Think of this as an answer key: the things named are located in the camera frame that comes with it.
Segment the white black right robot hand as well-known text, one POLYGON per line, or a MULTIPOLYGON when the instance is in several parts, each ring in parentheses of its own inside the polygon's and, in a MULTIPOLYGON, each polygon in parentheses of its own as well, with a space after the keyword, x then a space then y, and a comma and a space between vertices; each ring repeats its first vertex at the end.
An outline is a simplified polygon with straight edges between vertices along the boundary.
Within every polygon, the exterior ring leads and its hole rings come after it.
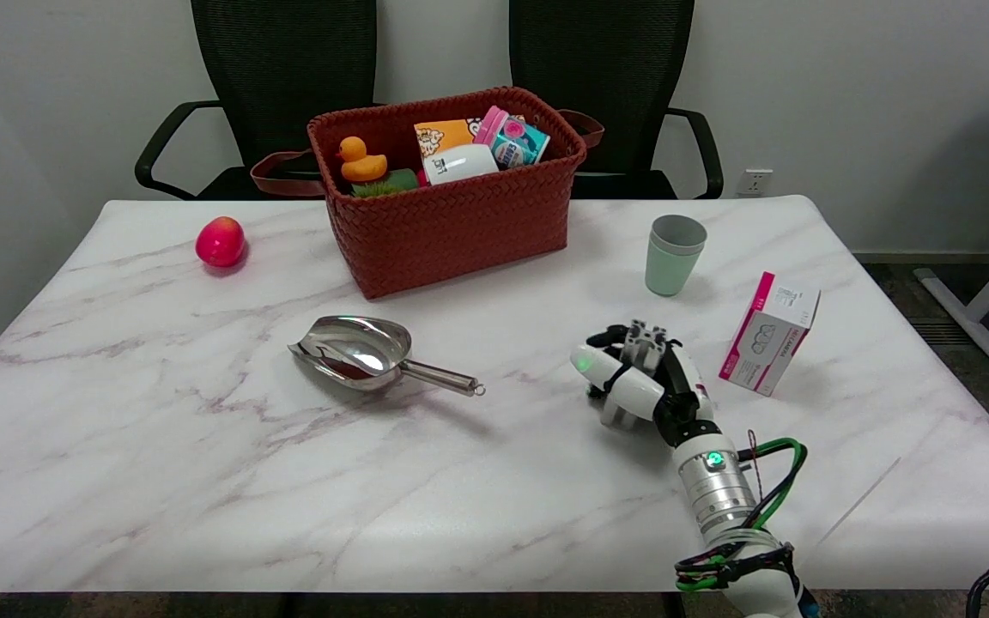
POLYGON ((573 349, 570 364, 607 426, 651 422, 671 447, 715 431, 715 407, 688 352, 664 327, 639 319, 609 325, 573 349))

